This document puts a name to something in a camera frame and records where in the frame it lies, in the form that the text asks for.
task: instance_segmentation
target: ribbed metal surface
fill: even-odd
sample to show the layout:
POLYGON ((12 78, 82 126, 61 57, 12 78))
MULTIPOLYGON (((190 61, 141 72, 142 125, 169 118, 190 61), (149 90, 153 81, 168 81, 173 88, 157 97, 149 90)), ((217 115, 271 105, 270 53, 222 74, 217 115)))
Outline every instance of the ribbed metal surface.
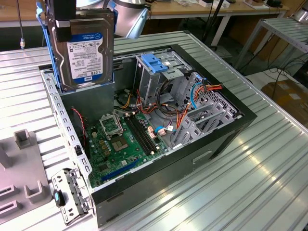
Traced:
POLYGON ((262 26, 303 52, 308 52, 308 25, 292 18, 272 18, 263 20, 262 26))
MULTIPOLYGON (((301 230, 308 222, 308 132, 272 106, 219 57, 183 32, 117 39, 115 53, 181 45, 257 115, 218 158, 157 193, 104 228, 120 230, 301 230)), ((47 49, 0 53, 0 136, 35 131, 48 179, 70 161, 37 66, 47 49)), ((0 230, 63 230, 52 201, 0 230)), ((69 230, 95 230, 92 216, 69 230)))

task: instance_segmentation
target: blue cable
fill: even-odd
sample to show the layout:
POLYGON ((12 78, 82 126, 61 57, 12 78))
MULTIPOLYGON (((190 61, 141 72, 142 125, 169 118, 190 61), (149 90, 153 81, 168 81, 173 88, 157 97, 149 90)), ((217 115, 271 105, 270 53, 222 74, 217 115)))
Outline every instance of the blue cable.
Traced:
POLYGON ((168 130, 167 128, 164 128, 164 127, 162 127, 162 126, 159 126, 159 127, 157 127, 157 128, 155 129, 155 132, 157 133, 160 129, 166 129, 166 130, 168 130))
POLYGON ((192 90, 191 90, 191 102, 192 102, 192 105, 194 108, 197 108, 196 104, 194 103, 194 100, 193 100, 193 90, 194 88, 198 85, 198 84, 202 84, 202 83, 195 83, 192 87, 192 90))
POLYGON ((164 127, 162 127, 162 126, 157 127, 157 128, 155 129, 155 132, 157 133, 158 130, 160 130, 160 129, 162 129, 162 128, 164 128, 164 127))

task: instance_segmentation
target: aluminum table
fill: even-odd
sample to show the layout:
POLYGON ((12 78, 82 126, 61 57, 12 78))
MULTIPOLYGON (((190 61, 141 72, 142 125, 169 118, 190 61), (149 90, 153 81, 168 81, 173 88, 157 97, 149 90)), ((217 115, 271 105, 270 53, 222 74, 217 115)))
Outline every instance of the aluminum table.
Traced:
POLYGON ((261 19, 245 43, 241 53, 239 54, 234 65, 235 69, 237 69, 242 63, 245 54, 262 28, 267 29, 268 33, 260 42, 255 53, 262 49, 272 34, 277 35, 293 46, 293 49, 291 49, 287 55, 287 58, 290 57, 295 49, 299 49, 304 53, 308 52, 308 25, 301 24, 292 18, 261 19))
MULTIPOLYGON (((220 156, 107 223, 104 230, 302 230, 308 223, 308 130, 191 34, 116 39, 115 53, 175 43, 257 118, 220 156)), ((0 53, 0 138, 22 128, 34 131, 50 181, 72 163, 39 74, 38 66, 49 63, 47 48, 0 53)), ((97 230, 92 215, 66 227, 54 201, 0 226, 27 229, 97 230)))

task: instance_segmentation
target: expansion slot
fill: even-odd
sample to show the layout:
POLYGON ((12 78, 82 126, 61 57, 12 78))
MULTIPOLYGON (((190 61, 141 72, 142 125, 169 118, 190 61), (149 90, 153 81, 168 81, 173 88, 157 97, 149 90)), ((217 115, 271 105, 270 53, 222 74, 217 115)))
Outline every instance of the expansion slot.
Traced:
POLYGON ((111 179, 113 177, 116 177, 116 176, 120 175, 121 173, 123 173, 123 172, 125 172, 127 170, 130 170, 131 168, 134 168, 138 161, 139 161, 139 159, 135 160, 134 162, 131 162, 130 164, 128 164, 128 165, 126 165, 126 166, 124 166, 124 167, 122 167, 122 168, 120 168, 120 169, 118 169, 118 170, 116 170, 114 172, 109 173, 106 176, 103 176, 101 178, 101 180, 102 181, 109 180, 109 179, 111 179))
POLYGON ((155 145, 143 130, 143 127, 140 125, 139 121, 135 117, 126 117, 124 121, 133 133, 144 153, 146 155, 154 154, 156 151, 155 145))

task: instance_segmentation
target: side panel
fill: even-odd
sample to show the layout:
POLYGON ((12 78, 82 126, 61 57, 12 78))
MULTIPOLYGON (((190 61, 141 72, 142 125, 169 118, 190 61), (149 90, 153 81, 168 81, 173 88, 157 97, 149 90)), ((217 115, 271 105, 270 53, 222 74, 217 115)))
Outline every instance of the side panel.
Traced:
MULTIPOLYGON (((108 199, 105 199, 104 201, 101 201, 98 204, 96 203, 97 201, 95 201, 95 199, 97 198, 95 196, 94 201, 96 204, 95 206, 98 227, 101 227, 102 225, 113 220, 120 214, 142 203, 147 198, 169 186, 170 184, 185 177, 192 171, 196 170, 198 167, 208 162, 211 158, 218 156, 219 153, 221 153, 224 148, 227 147, 230 142, 232 142, 232 140, 238 135, 238 133, 244 130, 249 125, 250 122, 241 126, 237 130, 233 130, 221 136, 220 138, 217 138, 216 140, 194 151, 193 153, 184 155, 184 157, 179 159, 178 161, 171 162, 172 164, 137 182, 136 184, 133 184, 125 190, 117 192, 117 194, 113 195, 108 199)), ((151 166, 147 166, 136 173, 140 174, 140 172, 142 172, 145 174, 149 170, 149 168, 153 167, 153 165, 161 165, 163 162, 168 162, 168 159, 171 160, 172 158, 174 158, 175 155, 181 154, 175 152, 169 156, 165 156, 162 159, 154 162, 151 166)), ((112 191, 113 189, 107 186, 106 188, 101 189, 96 193, 103 194, 103 191, 106 190, 112 191)))

